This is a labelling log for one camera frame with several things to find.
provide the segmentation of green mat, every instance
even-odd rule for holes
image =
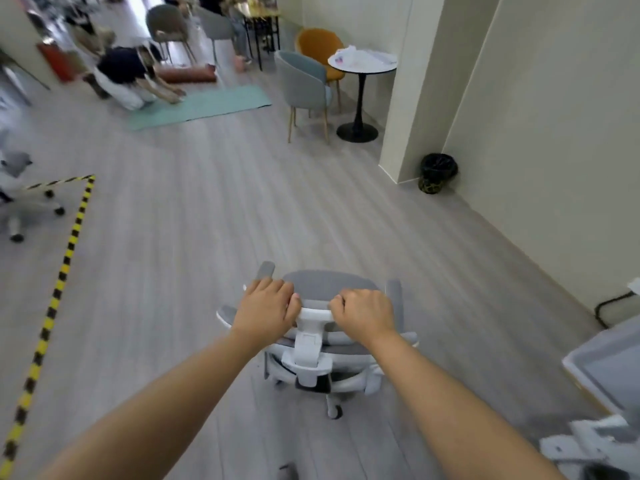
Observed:
[[[180,104],[156,101],[132,112],[128,126],[130,131],[137,131],[270,105],[271,101],[258,86],[212,89],[189,93]]]

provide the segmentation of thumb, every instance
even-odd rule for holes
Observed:
[[[284,315],[284,321],[289,325],[289,328],[293,327],[293,323],[296,321],[296,318],[298,318],[298,315],[300,315],[300,310],[302,310],[302,300],[300,299],[300,295],[298,293],[293,293],[289,300],[287,313]]]
[[[344,300],[340,295],[336,295],[335,298],[329,302],[329,310],[331,310],[333,319],[340,323],[344,317]]]

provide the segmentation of white tabletop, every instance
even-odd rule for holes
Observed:
[[[331,67],[354,74],[381,74],[398,67],[395,55],[375,50],[354,50],[344,55],[334,54],[329,57],[328,62]]]

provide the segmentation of floor marking tape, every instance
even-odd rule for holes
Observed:
[[[86,180],[87,184],[84,188],[82,202],[80,203],[80,208],[78,208],[76,220],[74,222],[69,240],[67,242],[67,249],[65,250],[65,256],[62,262],[62,266],[60,266],[60,271],[58,272],[58,277],[56,278],[56,287],[53,290],[51,301],[49,302],[49,307],[47,308],[47,311],[45,313],[45,319],[40,331],[38,346],[36,347],[36,350],[33,354],[33,359],[29,367],[27,380],[24,382],[24,386],[22,387],[22,395],[18,400],[18,407],[15,411],[15,417],[13,418],[13,425],[4,442],[4,451],[0,463],[0,480],[7,480],[13,470],[13,463],[15,462],[15,457],[18,453],[18,446],[20,446],[20,437],[22,436],[22,431],[24,430],[24,425],[27,421],[27,415],[29,414],[29,408],[31,407],[31,400],[33,399],[33,393],[36,389],[36,384],[38,383],[38,379],[40,378],[42,361],[44,360],[44,355],[46,354],[47,348],[49,347],[51,331],[53,329],[53,325],[55,324],[56,315],[58,314],[58,307],[60,306],[60,300],[62,299],[62,293],[65,290],[65,285],[67,283],[67,275],[69,272],[69,266],[71,265],[71,258],[74,256],[74,251],[76,250],[77,238],[80,235],[80,229],[82,229],[84,214],[86,212],[86,206],[89,202],[89,197],[91,197],[91,193],[93,191],[95,176],[87,175],[86,177],[73,177],[66,180],[55,180],[48,184],[35,184],[27,187],[27,189],[36,189],[38,187],[52,187],[54,185],[77,182],[79,180]]]

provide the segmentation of crouching person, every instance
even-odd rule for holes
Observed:
[[[100,58],[93,74],[98,85],[130,111],[156,98],[179,103],[185,92],[156,75],[156,61],[160,53],[154,46],[114,47]]]

